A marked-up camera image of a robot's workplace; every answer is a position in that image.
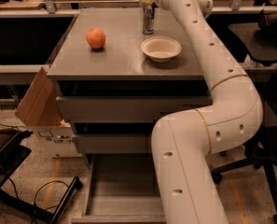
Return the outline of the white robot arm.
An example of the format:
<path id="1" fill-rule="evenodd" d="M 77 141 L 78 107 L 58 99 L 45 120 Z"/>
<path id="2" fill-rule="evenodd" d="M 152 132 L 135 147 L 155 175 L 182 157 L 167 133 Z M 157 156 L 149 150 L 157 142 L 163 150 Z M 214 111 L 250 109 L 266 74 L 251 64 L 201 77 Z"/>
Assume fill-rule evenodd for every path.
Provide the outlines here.
<path id="1" fill-rule="evenodd" d="M 166 224 L 229 224 L 206 157 L 252 138 L 260 96 L 206 18 L 212 0 L 140 0 L 172 12 L 183 27 L 212 97 L 209 106 L 161 118 L 151 149 Z"/>

